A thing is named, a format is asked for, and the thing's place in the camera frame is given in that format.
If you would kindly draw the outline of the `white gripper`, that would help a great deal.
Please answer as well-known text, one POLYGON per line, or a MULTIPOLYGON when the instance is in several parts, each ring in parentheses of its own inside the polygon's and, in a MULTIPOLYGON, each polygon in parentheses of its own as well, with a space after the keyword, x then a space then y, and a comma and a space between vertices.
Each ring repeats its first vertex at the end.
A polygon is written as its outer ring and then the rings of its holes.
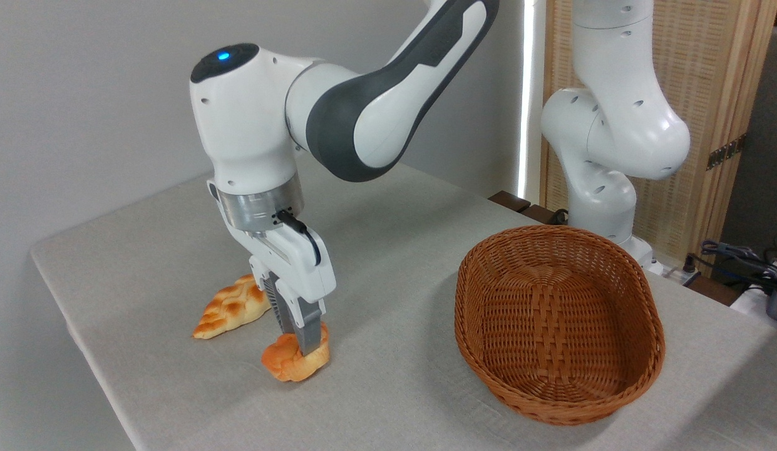
POLYGON ((326 313, 323 297, 336 288, 336 275, 319 234, 308 229, 321 255, 317 265, 311 240, 287 225, 257 235, 234 228, 225 214, 222 218, 231 236, 253 255, 252 274, 265 292, 282 333, 296 335, 303 356, 316 351, 321 345, 322 315, 326 313), (292 305, 292 317, 288 303, 277 290, 279 279, 301 297, 292 305))

